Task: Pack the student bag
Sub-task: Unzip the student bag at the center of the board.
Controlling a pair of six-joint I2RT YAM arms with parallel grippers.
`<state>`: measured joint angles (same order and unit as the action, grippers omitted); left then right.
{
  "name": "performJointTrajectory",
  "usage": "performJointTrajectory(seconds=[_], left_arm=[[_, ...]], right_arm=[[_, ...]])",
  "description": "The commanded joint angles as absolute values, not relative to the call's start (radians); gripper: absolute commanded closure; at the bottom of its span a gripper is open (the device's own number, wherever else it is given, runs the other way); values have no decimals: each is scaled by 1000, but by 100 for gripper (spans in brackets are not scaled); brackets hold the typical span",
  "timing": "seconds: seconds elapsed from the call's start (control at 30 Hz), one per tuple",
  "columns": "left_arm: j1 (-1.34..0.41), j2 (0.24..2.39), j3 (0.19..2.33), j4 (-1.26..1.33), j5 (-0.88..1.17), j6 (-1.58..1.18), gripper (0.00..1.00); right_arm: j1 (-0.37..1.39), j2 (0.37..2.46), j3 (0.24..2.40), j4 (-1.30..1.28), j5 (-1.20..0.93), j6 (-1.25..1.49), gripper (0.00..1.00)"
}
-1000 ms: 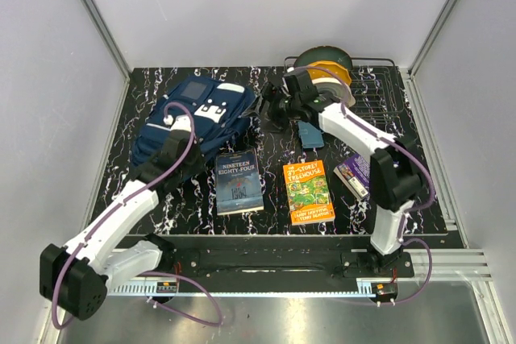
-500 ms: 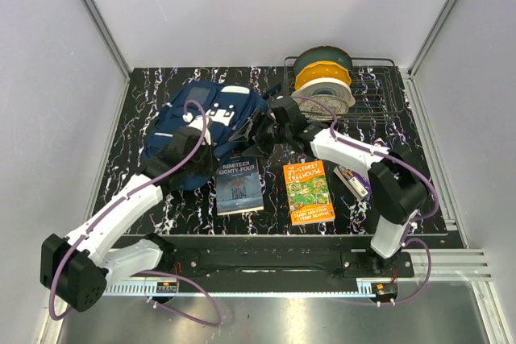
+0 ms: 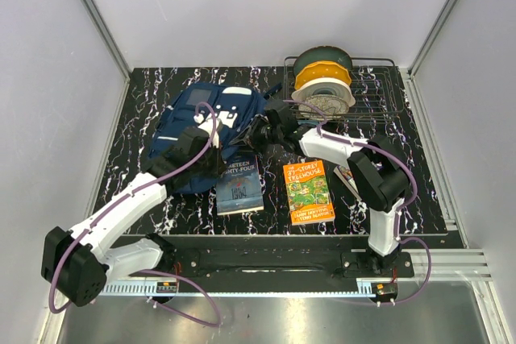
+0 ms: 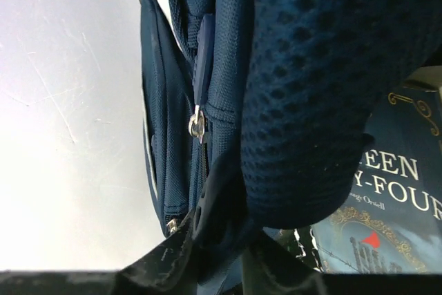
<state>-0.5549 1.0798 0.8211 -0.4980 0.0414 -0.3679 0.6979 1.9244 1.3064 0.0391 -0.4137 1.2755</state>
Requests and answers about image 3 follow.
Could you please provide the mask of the navy blue student backpack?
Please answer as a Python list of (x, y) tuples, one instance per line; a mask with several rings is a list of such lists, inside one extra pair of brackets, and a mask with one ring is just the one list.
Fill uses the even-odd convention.
[(161, 182), (168, 195), (203, 193), (211, 189), (241, 147), (230, 141), (247, 129), (257, 114), (264, 114), (268, 99), (282, 89), (279, 83), (263, 93), (248, 87), (195, 83), (165, 107), (156, 126), (144, 172), (160, 178), (186, 165), (207, 144), (194, 115), (214, 112), (223, 123), (220, 148), (210, 146), (190, 167)]

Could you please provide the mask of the purple paperback book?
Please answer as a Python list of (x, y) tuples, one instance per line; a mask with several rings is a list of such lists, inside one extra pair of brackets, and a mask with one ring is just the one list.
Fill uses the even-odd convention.
[(344, 166), (337, 166), (334, 168), (334, 173), (337, 175), (339, 179), (343, 182), (343, 184), (347, 187), (348, 191), (358, 200), (361, 199), (358, 189), (356, 187), (356, 182), (352, 176), (352, 172), (350, 169), (345, 168)]

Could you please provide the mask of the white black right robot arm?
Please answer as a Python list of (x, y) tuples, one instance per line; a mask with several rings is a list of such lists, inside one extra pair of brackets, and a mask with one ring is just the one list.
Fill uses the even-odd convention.
[(300, 122), (289, 107), (291, 100), (274, 100), (237, 130), (232, 145), (262, 151), (278, 144), (286, 151), (325, 160), (348, 168), (360, 199), (369, 208), (370, 232), (363, 261), (374, 276), (392, 271), (401, 251), (399, 237), (403, 208), (415, 201), (418, 187), (406, 164), (395, 156), (391, 142), (383, 136), (356, 139), (337, 135), (319, 124)]

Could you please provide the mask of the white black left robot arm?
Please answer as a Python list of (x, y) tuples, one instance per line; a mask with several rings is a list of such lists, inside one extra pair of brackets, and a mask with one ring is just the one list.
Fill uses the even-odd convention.
[(218, 178), (225, 166), (222, 130), (215, 121), (186, 127), (99, 211), (68, 230), (56, 226), (47, 233), (41, 275), (50, 284), (48, 306), (53, 313), (65, 310), (55, 304), (57, 293), (68, 304), (84, 306), (112, 280), (147, 269), (156, 276), (172, 271), (174, 257), (160, 237), (147, 236), (125, 247), (113, 245), (178, 189), (197, 178)]

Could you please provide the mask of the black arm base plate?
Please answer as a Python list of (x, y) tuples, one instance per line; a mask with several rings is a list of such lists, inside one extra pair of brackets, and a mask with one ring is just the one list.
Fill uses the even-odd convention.
[(414, 278), (410, 254), (400, 252), (382, 263), (366, 250), (328, 249), (179, 249), (172, 271), (186, 277), (214, 273), (322, 273), (345, 279), (401, 280)]

